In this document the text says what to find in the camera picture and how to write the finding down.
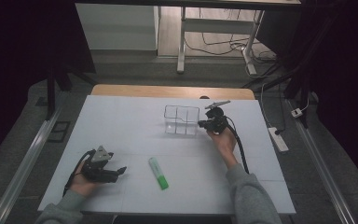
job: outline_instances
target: transparent container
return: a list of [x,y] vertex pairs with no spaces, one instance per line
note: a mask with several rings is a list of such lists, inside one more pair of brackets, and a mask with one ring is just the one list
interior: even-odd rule
[[200,109],[193,106],[166,105],[165,133],[195,135],[200,119]]

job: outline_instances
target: green marker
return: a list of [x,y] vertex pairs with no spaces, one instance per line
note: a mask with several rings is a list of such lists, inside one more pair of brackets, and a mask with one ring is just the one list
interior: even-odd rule
[[156,158],[152,157],[149,159],[150,167],[152,168],[153,174],[156,176],[156,179],[159,183],[159,186],[161,189],[167,189],[168,188],[168,182],[165,179],[164,174],[161,171],[161,168],[158,165],[158,162]]

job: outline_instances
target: gray sleeve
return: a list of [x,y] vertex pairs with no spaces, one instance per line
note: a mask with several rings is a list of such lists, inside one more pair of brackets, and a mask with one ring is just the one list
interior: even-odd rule
[[226,178],[239,224],[281,223],[272,200],[255,175],[248,175],[241,164],[237,164],[227,171]]
[[46,206],[43,213],[37,219],[37,224],[62,224],[79,223],[83,217],[80,213],[80,205],[86,198],[74,191],[68,190],[61,201]]

